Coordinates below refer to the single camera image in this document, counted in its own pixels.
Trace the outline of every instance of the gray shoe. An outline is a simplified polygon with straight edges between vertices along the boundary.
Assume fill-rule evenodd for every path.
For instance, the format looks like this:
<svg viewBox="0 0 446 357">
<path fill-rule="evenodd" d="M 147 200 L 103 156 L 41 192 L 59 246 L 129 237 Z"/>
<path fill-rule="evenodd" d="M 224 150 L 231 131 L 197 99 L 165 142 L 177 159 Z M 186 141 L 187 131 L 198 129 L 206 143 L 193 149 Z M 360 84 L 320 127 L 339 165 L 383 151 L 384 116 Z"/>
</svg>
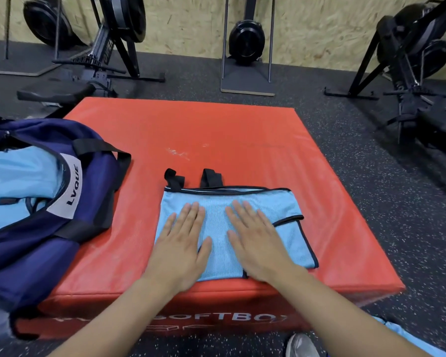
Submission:
<svg viewBox="0 0 446 357">
<path fill-rule="evenodd" d="M 287 342 L 286 357 L 320 357 L 309 336 L 296 333 Z"/>
</svg>

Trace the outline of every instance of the light blue clothing in bag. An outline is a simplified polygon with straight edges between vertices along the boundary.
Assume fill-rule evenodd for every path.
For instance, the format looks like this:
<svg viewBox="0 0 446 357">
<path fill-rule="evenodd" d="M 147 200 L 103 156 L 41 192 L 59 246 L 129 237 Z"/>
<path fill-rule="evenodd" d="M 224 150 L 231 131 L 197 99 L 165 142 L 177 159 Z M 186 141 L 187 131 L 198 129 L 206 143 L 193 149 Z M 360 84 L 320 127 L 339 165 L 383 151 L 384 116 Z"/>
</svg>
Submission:
<svg viewBox="0 0 446 357">
<path fill-rule="evenodd" d="M 419 338 L 416 338 L 415 336 L 411 335 L 410 333 L 405 331 L 403 328 L 401 328 L 401 326 L 399 326 L 398 324 L 384 321 L 383 319 L 378 318 L 378 317 L 373 317 L 373 318 L 375 318 L 377 321 L 383 323 L 384 325 L 386 325 L 386 327 L 391 329 L 393 332 L 398 333 L 400 336 L 404 337 L 406 340 L 408 340 L 412 344 L 416 345 L 417 347 L 421 348 L 423 351 L 432 355 L 433 357 L 446 357 L 446 352 L 422 341 Z"/>
<path fill-rule="evenodd" d="M 227 237 L 227 231 L 234 230 L 234 227 L 224 209 L 231 206 L 235 199 L 240 203 L 247 200 L 255 210 L 262 210 L 275 226 L 294 263 L 306 268 L 319 266 L 299 223 L 303 219 L 301 209 L 289 189 L 238 186 L 199 189 L 184 189 L 177 186 L 175 189 L 175 183 L 173 186 L 174 188 L 168 186 L 164 190 L 155 241 L 167 218 L 174 212 L 179 213 L 186 203 L 198 202 L 204 207 L 205 221 L 198 247 L 207 236 L 211 236 L 213 247 L 206 270 L 199 281 L 245 276 Z"/>
<path fill-rule="evenodd" d="M 62 173 L 58 160 L 41 148 L 0 151 L 0 228 L 44 207 L 59 191 Z"/>
</svg>

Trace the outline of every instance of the plywood wall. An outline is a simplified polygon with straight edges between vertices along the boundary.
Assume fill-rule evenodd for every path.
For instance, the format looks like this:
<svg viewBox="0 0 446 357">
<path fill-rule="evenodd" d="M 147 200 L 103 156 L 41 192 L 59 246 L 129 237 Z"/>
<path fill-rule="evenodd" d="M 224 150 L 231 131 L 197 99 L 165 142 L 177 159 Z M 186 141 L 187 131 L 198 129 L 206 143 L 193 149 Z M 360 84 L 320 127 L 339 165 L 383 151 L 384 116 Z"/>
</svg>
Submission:
<svg viewBox="0 0 446 357">
<path fill-rule="evenodd" d="M 144 0 L 147 36 L 137 50 L 220 58 L 224 1 Z M 229 29 L 243 17 L 244 1 L 230 0 Z M 356 70 L 378 20 L 395 14 L 404 5 L 422 1 L 276 0 L 273 60 L 278 64 Z M 12 39 L 36 42 L 24 23 L 22 3 L 12 2 Z M 73 29 L 84 41 L 90 41 L 97 30 L 90 1 L 64 3 Z M 5 0 L 0 0 L 0 38 L 4 10 Z M 268 41 L 270 16 L 271 0 L 258 0 L 255 18 L 263 24 Z M 268 51 L 267 47 L 263 54 L 266 59 Z M 434 77 L 446 79 L 446 66 Z"/>
</svg>

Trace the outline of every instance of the forearm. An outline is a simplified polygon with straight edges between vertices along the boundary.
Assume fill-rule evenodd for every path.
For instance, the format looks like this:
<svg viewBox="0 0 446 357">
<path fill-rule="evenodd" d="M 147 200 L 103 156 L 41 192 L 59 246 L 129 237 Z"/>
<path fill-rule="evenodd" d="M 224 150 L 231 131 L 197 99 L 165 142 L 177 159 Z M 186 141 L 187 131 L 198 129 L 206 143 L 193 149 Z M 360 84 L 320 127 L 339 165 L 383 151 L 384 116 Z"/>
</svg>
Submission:
<svg viewBox="0 0 446 357">
<path fill-rule="evenodd" d="M 145 327 L 172 298 L 166 287 L 157 284 L 145 276 L 135 282 L 50 357 L 126 356 Z"/>
<path fill-rule="evenodd" d="M 272 283 L 309 322 L 332 357 L 428 357 L 424 351 L 296 266 Z"/>
</svg>

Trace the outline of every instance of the light blue mesh fabric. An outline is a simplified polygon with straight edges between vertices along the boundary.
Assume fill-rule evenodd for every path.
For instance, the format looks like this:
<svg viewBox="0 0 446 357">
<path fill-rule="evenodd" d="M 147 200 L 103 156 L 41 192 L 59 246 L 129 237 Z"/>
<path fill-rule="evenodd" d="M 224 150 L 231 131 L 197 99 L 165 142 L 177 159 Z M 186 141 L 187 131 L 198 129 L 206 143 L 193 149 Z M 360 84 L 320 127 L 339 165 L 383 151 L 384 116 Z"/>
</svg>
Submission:
<svg viewBox="0 0 446 357">
<path fill-rule="evenodd" d="M 373 317 L 375 318 L 377 321 L 383 323 L 386 325 L 386 327 L 388 327 L 389 329 L 391 329 L 393 332 L 398 333 L 400 336 L 404 337 L 405 339 L 407 339 L 409 342 L 411 342 L 412 344 L 418 346 L 419 348 L 421 348 L 423 351 L 425 351 L 426 353 L 430 354 L 433 357 L 446 357 L 446 352 L 440 350 L 439 348 L 436 348 L 424 341 L 422 341 L 419 338 L 416 338 L 415 336 L 411 335 L 410 333 L 408 333 L 407 331 L 405 331 L 403 328 L 401 328 L 400 325 L 395 324 L 395 323 L 391 323 L 391 322 L 385 322 L 383 319 L 378 318 L 378 317 Z"/>
<path fill-rule="evenodd" d="M 0 228 L 30 215 L 24 198 L 54 198 L 63 179 L 58 160 L 45 150 L 28 147 L 0 151 L 0 198 L 21 198 L 18 203 L 0 205 Z M 38 204 L 37 210 L 45 202 Z"/>
<path fill-rule="evenodd" d="M 252 189 L 232 190 L 251 191 Z M 228 189 L 214 191 L 228 192 Z M 233 200 L 236 199 L 240 203 L 247 200 L 255 210 L 261 209 L 272 223 L 302 214 L 294 194 L 287 190 L 268 190 L 245 195 L 201 195 L 195 190 L 192 190 L 192 193 L 164 192 L 155 241 L 170 214 L 179 213 L 185 203 L 198 202 L 203 206 L 206 210 L 206 217 L 198 246 L 201 246 L 207 236 L 211 236 L 213 249 L 206 270 L 199 281 L 243 276 L 243 268 L 236 259 L 226 234 L 228 230 L 234 230 L 224 210 L 225 207 L 231 206 Z M 313 257 L 298 223 L 298 221 L 292 221 L 276 227 L 276 230 L 294 263 L 306 268 L 314 268 L 317 266 L 317 260 Z"/>
</svg>

